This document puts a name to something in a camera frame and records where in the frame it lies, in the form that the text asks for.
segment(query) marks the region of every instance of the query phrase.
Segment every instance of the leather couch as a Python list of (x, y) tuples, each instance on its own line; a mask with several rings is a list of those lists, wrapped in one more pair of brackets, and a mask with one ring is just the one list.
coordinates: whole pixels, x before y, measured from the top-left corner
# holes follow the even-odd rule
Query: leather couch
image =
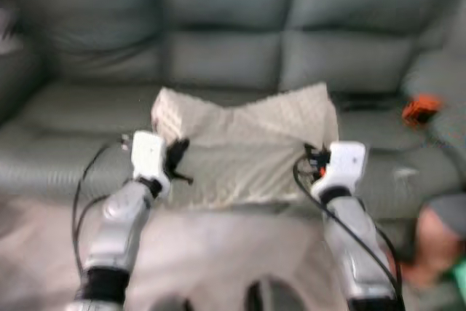
[[(72, 193), (101, 144), (148, 128), (161, 86), (223, 106), (324, 81), (341, 138), (371, 146), (360, 195), (402, 222), (465, 183), (466, 0), (9, 0), (23, 48), (0, 56), (0, 192)], [(445, 109), (426, 130), (401, 110)], [(130, 171), (115, 146), (94, 197)]]

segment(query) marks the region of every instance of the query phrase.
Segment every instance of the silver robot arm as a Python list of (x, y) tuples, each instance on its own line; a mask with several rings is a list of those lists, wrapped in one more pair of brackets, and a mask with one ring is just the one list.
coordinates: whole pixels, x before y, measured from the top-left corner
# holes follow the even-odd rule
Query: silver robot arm
[[(366, 166), (366, 148), (358, 142), (335, 142), (325, 175), (311, 195), (334, 213), (389, 269), (376, 227), (355, 197)], [(398, 310), (395, 289), (382, 268), (337, 222), (324, 214), (325, 240), (340, 272), (341, 290), (350, 310)]]
[(154, 200), (170, 192), (174, 168), (189, 143), (167, 147), (157, 134), (138, 131), (133, 138), (133, 178), (103, 205), (103, 217), (89, 255), (84, 277), (67, 311), (123, 311), (125, 291), (135, 266), (141, 232)]

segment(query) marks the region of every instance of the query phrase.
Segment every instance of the beige carpet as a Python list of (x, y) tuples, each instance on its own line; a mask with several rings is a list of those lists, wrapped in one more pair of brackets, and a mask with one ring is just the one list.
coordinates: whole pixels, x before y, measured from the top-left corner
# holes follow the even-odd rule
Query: beige carpet
[[(58, 311), (72, 299), (78, 277), (70, 212), (65, 205), (3, 200), (1, 311)], [(87, 220), (83, 251), (97, 219), (95, 210)], [(293, 286), (309, 310), (346, 309), (318, 221), (154, 211), (143, 233), (126, 310), (149, 310), (158, 299), (178, 294), (190, 298), (196, 310), (240, 311), (245, 289), (264, 276)], [(418, 310), (406, 298), (407, 310)]]

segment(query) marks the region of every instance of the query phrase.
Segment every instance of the green object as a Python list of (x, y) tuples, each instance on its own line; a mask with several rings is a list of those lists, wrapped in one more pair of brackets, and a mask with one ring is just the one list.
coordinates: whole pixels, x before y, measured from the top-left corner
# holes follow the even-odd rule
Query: green object
[(466, 303), (466, 259), (461, 260), (451, 273), (457, 282), (463, 301)]

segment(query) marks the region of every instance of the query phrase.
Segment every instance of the orange object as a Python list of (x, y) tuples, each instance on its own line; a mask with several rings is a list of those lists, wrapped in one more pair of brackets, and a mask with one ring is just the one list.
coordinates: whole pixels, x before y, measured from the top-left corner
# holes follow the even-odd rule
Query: orange object
[(403, 110), (403, 121), (410, 127), (427, 124), (442, 108), (443, 104), (434, 95), (418, 95)]

